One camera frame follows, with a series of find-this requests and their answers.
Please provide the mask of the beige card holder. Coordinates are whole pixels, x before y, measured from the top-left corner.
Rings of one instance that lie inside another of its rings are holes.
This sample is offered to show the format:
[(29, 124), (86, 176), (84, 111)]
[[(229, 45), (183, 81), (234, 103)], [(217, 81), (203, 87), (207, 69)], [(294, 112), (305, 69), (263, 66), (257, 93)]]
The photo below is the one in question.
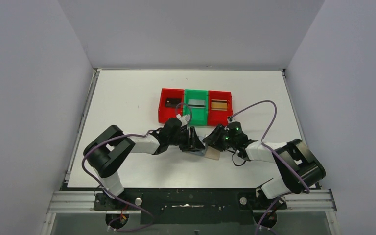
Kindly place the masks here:
[(218, 151), (218, 150), (216, 150), (212, 147), (209, 147), (207, 144), (205, 144), (205, 146), (207, 147), (207, 151), (206, 151), (205, 155), (201, 156), (201, 157), (218, 161), (220, 159), (220, 151)]

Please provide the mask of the silver credit card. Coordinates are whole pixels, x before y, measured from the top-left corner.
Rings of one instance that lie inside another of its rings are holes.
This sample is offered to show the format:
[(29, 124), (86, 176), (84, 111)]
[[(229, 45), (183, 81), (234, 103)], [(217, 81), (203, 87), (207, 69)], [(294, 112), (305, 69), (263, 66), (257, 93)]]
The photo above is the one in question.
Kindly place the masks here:
[(206, 106), (205, 103), (206, 103), (205, 100), (202, 100), (202, 99), (189, 99), (188, 100), (188, 105), (194, 108), (205, 108)]
[(195, 151), (191, 151), (190, 153), (191, 154), (194, 154), (194, 155), (197, 155), (197, 156), (204, 156), (205, 153), (207, 151), (207, 147), (205, 146), (204, 148), (202, 149), (199, 149), (199, 150), (195, 150)]

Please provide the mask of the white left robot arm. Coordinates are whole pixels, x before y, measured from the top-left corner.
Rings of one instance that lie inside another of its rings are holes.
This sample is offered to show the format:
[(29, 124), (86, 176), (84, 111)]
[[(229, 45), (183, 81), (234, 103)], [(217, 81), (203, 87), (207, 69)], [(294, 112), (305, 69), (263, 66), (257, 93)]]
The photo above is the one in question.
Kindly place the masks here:
[(125, 195), (118, 169), (128, 155), (159, 155), (170, 146), (177, 146), (182, 152), (202, 154), (206, 151), (195, 128), (189, 126), (184, 117), (171, 117), (164, 126), (144, 135), (126, 134), (116, 125), (109, 126), (84, 149), (82, 163), (88, 163), (95, 170), (92, 177), (107, 194), (106, 203), (119, 209), (125, 204)]

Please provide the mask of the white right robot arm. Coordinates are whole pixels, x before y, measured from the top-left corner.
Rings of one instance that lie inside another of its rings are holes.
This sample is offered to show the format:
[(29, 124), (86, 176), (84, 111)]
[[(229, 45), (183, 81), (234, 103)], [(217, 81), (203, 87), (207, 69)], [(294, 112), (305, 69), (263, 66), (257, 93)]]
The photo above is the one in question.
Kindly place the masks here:
[(218, 125), (204, 143), (219, 151), (232, 149), (245, 161), (274, 163), (280, 175), (257, 187), (256, 203), (268, 209), (275, 198), (289, 193), (307, 193), (311, 185), (326, 176), (326, 171), (301, 139), (270, 143), (253, 140), (244, 134), (240, 122)]

